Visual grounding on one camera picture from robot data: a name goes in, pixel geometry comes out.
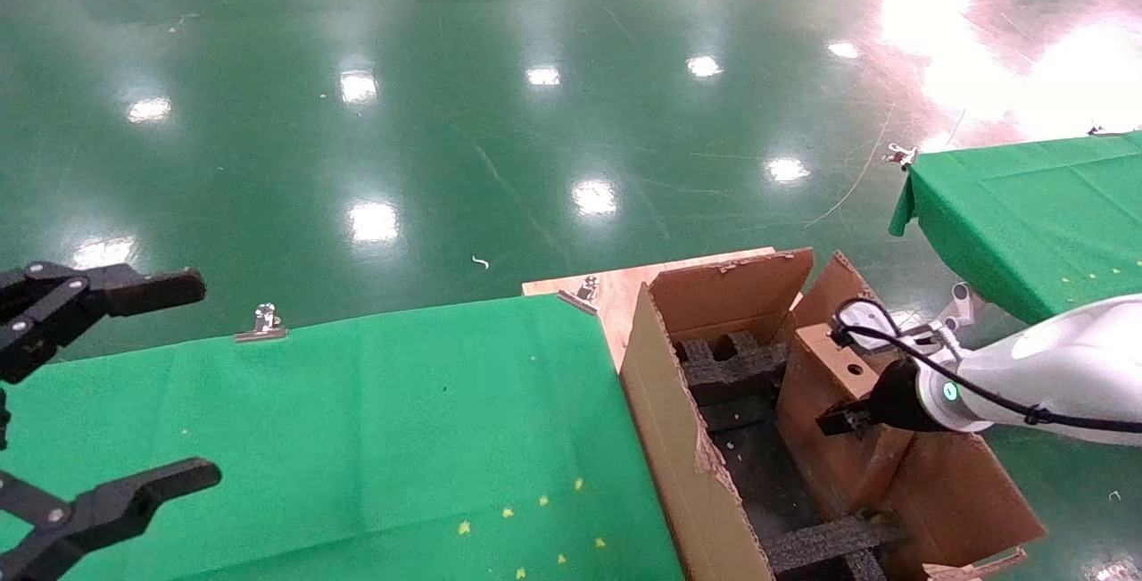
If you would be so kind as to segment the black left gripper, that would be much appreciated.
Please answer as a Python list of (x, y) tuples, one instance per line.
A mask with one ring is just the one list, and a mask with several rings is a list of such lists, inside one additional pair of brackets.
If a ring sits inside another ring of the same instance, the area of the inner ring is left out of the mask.
[[(1, 378), (17, 385), (99, 320), (131, 317), (200, 302), (198, 271), (143, 275), (119, 263), (80, 271), (31, 263), (1, 276)], [(0, 392), (0, 450), (8, 447), (11, 412)], [(217, 486), (223, 473), (208, 460), (182, 460), (102, 483), (65, 501), (7, 471), (1, 510), (29, 533), (1, 557), (5, 580), (61, 580), (90, 552), (136, 539), (159, 508)]]

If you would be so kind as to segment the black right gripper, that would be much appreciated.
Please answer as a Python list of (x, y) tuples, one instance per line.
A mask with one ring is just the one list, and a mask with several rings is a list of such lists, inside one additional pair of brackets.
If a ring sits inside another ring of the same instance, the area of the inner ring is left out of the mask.
[(867, 403), (841, 403), (825, 410), (815, 423), (827, 437), (864, 437), (878, 423), (908, 431), (933, 431), (933, 418), (919, 398), (918, 376), (911, 358), (893, 361), (882, 370)]

